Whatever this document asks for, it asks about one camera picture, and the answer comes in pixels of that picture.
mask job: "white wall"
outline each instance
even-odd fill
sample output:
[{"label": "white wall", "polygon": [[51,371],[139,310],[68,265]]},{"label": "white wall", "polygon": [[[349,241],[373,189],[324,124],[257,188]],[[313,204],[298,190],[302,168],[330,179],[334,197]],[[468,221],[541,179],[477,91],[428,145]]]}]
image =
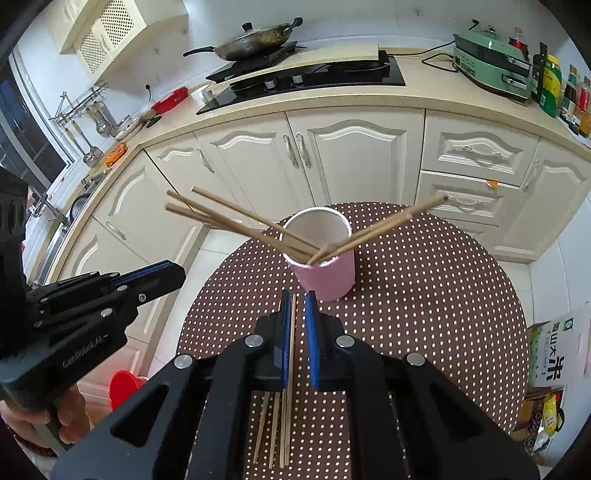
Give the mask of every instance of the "white wall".
[{"label": "white wall", "polygon": [[[186,30],[173,28],[147,42],[125,67],[106,78],[110,85],[106,103],[116,119],[136,113],[146,104],[146,83],[157,97],[187,81],[190,85],[202,81],[206,73],[225,62],[213,53],[187,58],[182,53],[224,43],[239,34],[247,21],[257,28],[303,17],[303,26],[294,30],[292,38],[308,44],[370,37],[387,46],[431,47],[452,40],[453,33],[471,26],[476,18],[494,25],[506,39],[517,25],[532,53],[543,40],[549,52],[559,56],[564,72],[569,63],[589,72],[566,32],[538,0],[184,0],[184,4],[189,13]],[[18,49],[50,114],[55,112],[62,91],[75,98],[91,85],[75,54],[59,55],[43,15],[30,25]],[[106,146],[108,141],[93,132],[90,120],[82,123],[94,144]]]},{"label": "white wall", "polygon": [[[591,301],[591,193],[539,260],[530,265],[536,323],[553,320]],[[568,383],[566,422],[552,440],[546,464],[555,465],[573,443],[591,413],[591,380]]]}]

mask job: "red container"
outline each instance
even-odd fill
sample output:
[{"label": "red container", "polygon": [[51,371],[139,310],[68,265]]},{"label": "red container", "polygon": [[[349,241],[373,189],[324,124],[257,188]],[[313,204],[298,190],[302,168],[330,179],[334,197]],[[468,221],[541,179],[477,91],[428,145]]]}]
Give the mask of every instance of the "red container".
[{"label": "red container", "polygon": [[127,370],[115,372],[109,384],[109,404],[111,405],[111,410],[119,407],[145,383],[146,380],[137,378]]},{"label": "red container", "polygon": [[168,112],[176,107],[180,102],[185,100],[189,96],[189,89],[187,87],[177,88],[173,93],[168,95],[166,98],[156,102],[152,107],[152,110],[157,115],[162,115],[164,112]]}]

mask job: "frying pan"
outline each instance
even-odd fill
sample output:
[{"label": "frying pan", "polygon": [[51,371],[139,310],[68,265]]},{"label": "frying pan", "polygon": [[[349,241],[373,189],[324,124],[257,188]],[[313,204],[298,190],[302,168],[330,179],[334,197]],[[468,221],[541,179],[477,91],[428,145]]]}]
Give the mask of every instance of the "frying pan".
[{"label": "frying pan", "polygon": [[252,23],[248,22],[242,26],[244,35],[219,47],[203,47],[186,51],[183,53],[183,57],[202,51],[212,51],[222,60],[242,60],[283,45],[290,37],[291,31],[303,22],[302,17],[297,17],[291,24],[284,23],[266,30],[255,30],[252,28]]}]

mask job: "pan handle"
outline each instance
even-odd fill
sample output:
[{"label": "pan handle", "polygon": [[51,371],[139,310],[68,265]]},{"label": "pan handle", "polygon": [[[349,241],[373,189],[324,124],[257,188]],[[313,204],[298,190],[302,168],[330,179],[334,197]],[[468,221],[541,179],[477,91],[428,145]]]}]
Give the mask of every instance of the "pan handle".
[{"label": "pan handle", "polygon": [[203,48],[195,48],[195,50],[189,50],[183,53],[183,57],[188,57],[189,55],[193,55],[194,53],[201,53],[202,51],[215,51],[214,47],[203,47]]},{"label": "pan handle", "polygon": [[296,17],[296,18],[294,18],[294,22],[291,25],[289,25],[285,29],[285,31],[293,30],[295,27],[300,27],[302,25],[302,23],[304,23],[304,19],[302,17]]}]

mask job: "pink cup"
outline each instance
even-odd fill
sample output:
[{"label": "pink cup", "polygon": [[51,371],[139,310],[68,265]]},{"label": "pink cup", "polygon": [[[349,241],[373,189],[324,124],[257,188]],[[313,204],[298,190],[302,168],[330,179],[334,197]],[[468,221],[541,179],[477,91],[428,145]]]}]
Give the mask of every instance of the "pink cup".
[{"label": "pink cup", "polygon": [[[312,207],[296,213],[284,225],[286,230],[299,233],[316,245],[323,247],[351,236],[351,226],[346,217],[328,207]],[[281,234],[281,242],[304,247],[299,240]],[[319,265],[304,265],[283,254],[305,291],[314,290],[318,300],[331,301],[343,297],[355,283],[355,258],[353,250],[331,258]]]}]

